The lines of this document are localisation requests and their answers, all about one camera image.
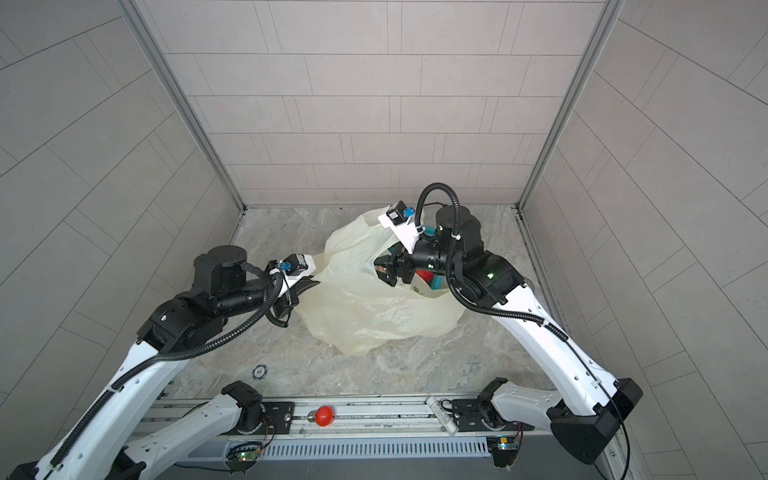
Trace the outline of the red fruit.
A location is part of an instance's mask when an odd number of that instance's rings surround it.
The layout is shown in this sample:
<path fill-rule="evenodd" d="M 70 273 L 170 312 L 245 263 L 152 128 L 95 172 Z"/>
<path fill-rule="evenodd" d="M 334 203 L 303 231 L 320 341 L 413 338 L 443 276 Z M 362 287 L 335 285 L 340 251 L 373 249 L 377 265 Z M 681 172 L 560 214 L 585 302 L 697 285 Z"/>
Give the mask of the red fruit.
<path fill-rule="evenodd" d="M 416 275 L 421 278 L 428 285 L 432 285 L 435 275 L 432 272 L 417 270 Z"/>

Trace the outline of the translucent cream plastic bag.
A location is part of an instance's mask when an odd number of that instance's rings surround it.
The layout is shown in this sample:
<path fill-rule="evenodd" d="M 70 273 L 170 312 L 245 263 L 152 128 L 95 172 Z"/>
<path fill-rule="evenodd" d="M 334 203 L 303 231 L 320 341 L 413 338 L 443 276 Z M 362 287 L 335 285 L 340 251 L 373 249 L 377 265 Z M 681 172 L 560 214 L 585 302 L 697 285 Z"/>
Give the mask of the translucent cream plastic bag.
<path fill-rule="evenodd" d="M 345 355 L 364 356 L 390 340 L 439 337 L 465 312 L 448 290 L 433 290 L 418 277 L 395 287 L 377 277 L 374 259 L 398 242 L 380 224 L 383 212 L 365 212 L 331 234 L 313 276 L 319 284 L 296 307 L 315 338 Z"/>

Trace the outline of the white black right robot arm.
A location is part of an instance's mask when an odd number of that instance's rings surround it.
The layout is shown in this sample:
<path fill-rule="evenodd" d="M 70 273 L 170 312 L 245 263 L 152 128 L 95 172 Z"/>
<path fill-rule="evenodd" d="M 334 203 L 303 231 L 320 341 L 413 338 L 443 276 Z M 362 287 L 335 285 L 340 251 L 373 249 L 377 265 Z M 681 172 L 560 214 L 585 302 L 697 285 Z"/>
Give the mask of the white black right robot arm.
<path fill-rule="evenodd" d="M 452 400 L 444 407 L 459 426 L 476 423 L 493 431 L 488 444 L 494 463 L 514 462 L 529 430 L 551 433 L 576 460 L 593 464 L 603 454 L 643 396 L 630 378 L 617 379 L 589 357 L 536 298 L 522 274 L 486 250 L 481 224 L 471 212 L 444 206 L 429 232 L 415 224 L 404 203 L 378 216 L 397 241 L 374 261 L 378 278 L 408 284 L 419 272 L 442 278 L 466 309 L 488 315 L 510 332 L 539 364 L 554 390 L 523 388 L 498 377 L 471 406 Z"/>

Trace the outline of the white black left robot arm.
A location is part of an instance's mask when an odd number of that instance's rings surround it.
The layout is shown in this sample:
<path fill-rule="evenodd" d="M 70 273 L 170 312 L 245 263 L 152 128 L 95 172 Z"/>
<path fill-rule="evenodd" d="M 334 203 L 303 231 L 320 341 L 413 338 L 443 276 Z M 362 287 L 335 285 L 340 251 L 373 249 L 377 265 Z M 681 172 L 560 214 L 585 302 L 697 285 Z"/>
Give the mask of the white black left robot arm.
<path fill-rule="evenodd" d="M 153 311 L 114 377 L 75 426 L 41 459 L 16 466 L 11 478 L 153 479 L 220 434 L 267 429 L 261 394 L 236 381 L 170 426 L 130 438 L 190 360 L 229 344 L 263 317 L 286 327 L 299 295 L 316 286 L 315 270 L 313 257 L 304 254 L 260 269 L 235 245 L 199 255 L 192 289 Z"/>

